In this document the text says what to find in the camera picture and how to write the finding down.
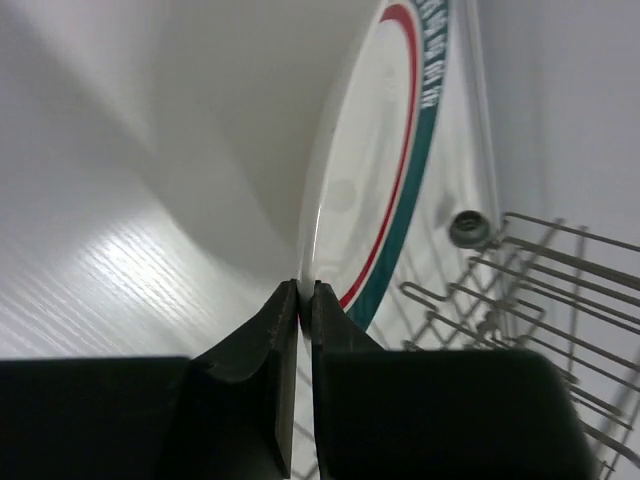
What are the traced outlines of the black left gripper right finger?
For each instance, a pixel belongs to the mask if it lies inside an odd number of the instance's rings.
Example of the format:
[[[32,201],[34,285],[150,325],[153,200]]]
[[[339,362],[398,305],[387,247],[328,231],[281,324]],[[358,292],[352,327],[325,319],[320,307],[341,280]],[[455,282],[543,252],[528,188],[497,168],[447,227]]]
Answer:
[[[522,349],[386,350],[317,283],[314,434],[324,479],[592,479],[555,366]]]

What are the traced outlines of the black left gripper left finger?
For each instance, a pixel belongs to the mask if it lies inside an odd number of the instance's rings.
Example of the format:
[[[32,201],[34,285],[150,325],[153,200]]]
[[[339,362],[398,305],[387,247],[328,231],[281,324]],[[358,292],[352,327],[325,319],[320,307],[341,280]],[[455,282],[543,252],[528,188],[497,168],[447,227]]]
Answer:
[[[298,295],[195,358],[5,360],[5,479],[287,479]]]

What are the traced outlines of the grey wire dish rack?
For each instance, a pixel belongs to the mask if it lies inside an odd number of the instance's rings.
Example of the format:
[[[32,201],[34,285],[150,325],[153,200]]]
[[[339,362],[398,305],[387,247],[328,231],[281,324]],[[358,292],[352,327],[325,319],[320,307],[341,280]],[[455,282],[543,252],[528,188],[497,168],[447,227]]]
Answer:
[[[592,479],[639,475],[639,248],[562,218],[474,210],[398,270],[413,332],[397,349],[522,349],[548,359],[596,459]]]

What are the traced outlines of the green red rimmed plate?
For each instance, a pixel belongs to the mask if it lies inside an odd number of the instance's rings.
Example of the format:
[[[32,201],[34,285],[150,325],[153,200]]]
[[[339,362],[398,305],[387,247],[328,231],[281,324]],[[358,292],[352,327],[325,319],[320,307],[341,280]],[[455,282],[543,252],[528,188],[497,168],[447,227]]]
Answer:
[[[297,245],[304,300],[329,284],[386,349],[414,330],[395,288],[443,95],[451,5],[376,1],[333,82],[311,148]]]

